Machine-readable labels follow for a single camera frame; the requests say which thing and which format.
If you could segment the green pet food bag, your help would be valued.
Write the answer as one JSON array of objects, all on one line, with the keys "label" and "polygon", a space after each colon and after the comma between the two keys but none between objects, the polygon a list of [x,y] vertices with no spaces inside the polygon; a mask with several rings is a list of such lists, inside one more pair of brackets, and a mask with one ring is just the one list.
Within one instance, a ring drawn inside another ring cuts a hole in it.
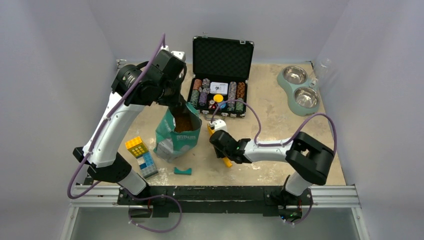
[{"label": "green pet food bag", "polygon": [[170,163],[198,144],[201,127],[199,113],[190,103],[169,107],[155,130],[153,151]]}]

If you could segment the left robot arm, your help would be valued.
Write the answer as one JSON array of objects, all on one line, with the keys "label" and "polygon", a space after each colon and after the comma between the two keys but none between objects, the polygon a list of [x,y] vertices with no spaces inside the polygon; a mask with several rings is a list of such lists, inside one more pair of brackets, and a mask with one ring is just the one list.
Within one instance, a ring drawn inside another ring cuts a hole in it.
[{"label": "left robot arm", "polygon": [[161,49],[151,62],[122,66],[112,83],[108,104],[95,132],[85,146],[73,150],[75,158],[84,162],[94,180],[121,185],[138,205],[148,201],[150,187],[118,149],[146,106],[183,104],[181,86],[187,73],[185,60],[183,51]]}]

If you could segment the yellow plastic scoop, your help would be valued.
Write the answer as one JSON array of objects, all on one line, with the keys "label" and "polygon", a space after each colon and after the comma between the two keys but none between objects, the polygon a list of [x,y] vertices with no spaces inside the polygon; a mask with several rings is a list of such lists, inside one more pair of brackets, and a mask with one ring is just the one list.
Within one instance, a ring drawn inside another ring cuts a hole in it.
[{"label": "yellow plastic scoop", "polygon": [[[207,125],[208,133],[211,136],[215,130],[212,129],[209,125]],[[232,162],[226,156],[219,156],[217,151],[215,151],[217,158],[221,159],[227,168],[231,168],[233,166]]]}]

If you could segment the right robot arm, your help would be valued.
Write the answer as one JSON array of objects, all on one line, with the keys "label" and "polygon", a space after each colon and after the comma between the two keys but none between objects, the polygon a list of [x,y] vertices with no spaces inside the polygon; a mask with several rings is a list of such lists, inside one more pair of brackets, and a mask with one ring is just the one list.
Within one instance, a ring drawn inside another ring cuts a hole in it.
[{"label": "right robot arm", "polygon": [[235,140],[227,131],[214,132],[209,142],[218,157],[227,157],[237,164],[260,161],[288,163],[294,173],[281,189],[280,196],[288,204],[294,203],[311,185],[323,186],[335,157],[335,151],[300,131],[293,140],[259,141],[250,138]]}]

